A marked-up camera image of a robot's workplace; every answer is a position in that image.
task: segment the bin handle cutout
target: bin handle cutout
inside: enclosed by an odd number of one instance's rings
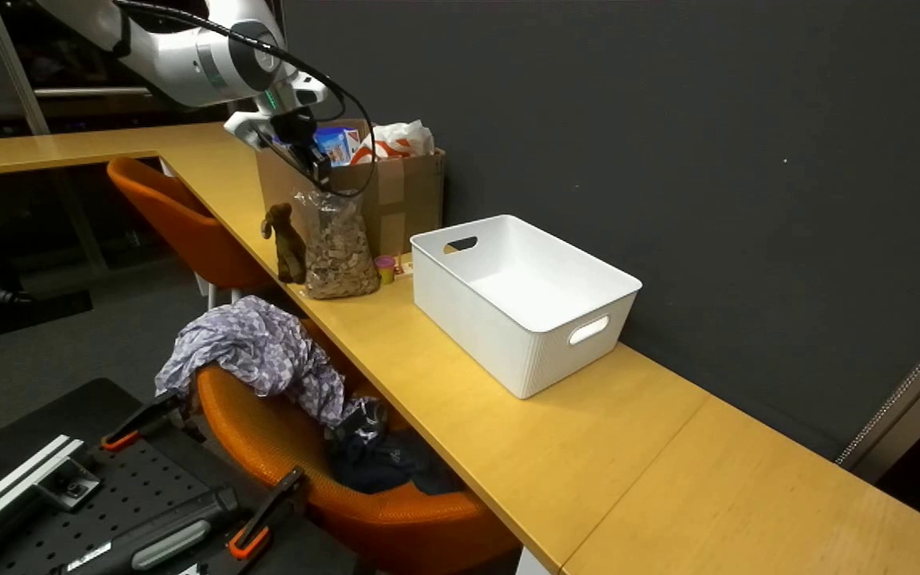
[[[569,345],[582,345],[585,340],[604,331],[607,327],[610,327],[610,313],[604,313],[604,317],[598,317],[598,321],[573,330],[565,343],[569,343]]]
[[[472,245],[480,245],[480,238],[460,238],[460,240],[448,243],[442,253],[466,253]]]

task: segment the cable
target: cable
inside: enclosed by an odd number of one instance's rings
[[[204,15],[197,15],[197,13],[188,13],[188,11],[161,8],[161,3],[144,3],[144,0],[116,0],[116,8],[121,8],[121,11],[142,11],[142,13],[163,15],[163,20],[176,20],[176,24],[188,24],[188,26],[211,29],[211,31],[217,31],[217,34],[228,34],[228,37],[233,37],[233,43],[239,43],[239,45],[248,45],[248,47],[255,47],[255,50],[265,50],[265,56],[271,56],[271,57],[279,57],[279,60],[287,60],[290,67],[318,76],[319,83],[327,83],[327,86],[336,92],[338,114],[344,114],[344,99],[348,99],[353,107],[358,107],[358,113],[360,113],[360,119],[363,119],[363,125],[367,125],[370,150],[375,150],[375,123],[370,123],[363,102],[360,102],[354,92],[348,92],[342,83],[336,83],[331,76],[327,76],[324,71],[318,71],[314,64],[295,57],[290,50],[283,50],[283,47],[279,47],[279,45],[271,45],[271,43],[260,43],[260,37],[239,34],[239,31],[233,31],[233,29],[228,29],[228,26],[217,26],[217,24],[211,24],[211,20],[204,20]],[[367,175],[363,175],[363,181],[360,181],[358,192],[363,192],[363,189],[370,185],[370,179],[375,179],[375,156],[370,156],[370,164],[367,164]]]

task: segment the crumpled cloth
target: crumpled cloth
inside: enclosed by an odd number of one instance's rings
[[[353,413],[344,376],[327,350],[295,313],[263,296],[239,296],[192,321],[152,376],[158,397],[188,397],[204,363],[221,363],[263,398],[287,394],[324,427],[336,427]]]

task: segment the wooden table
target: wooden table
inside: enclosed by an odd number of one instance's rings
[[[163,156],[275,274],[255,155],[221,125],[10,138],[0,173],[116,155]],[[520,404],[409,277],[354,299],[287,293],[551,569],[920,572],[916,510],[625,345]]]

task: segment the white plastic bin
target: white plastic bin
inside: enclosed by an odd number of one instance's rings
[[[643,281],[499,213],[415,234],[415,304],[527,398],[607,356]]]

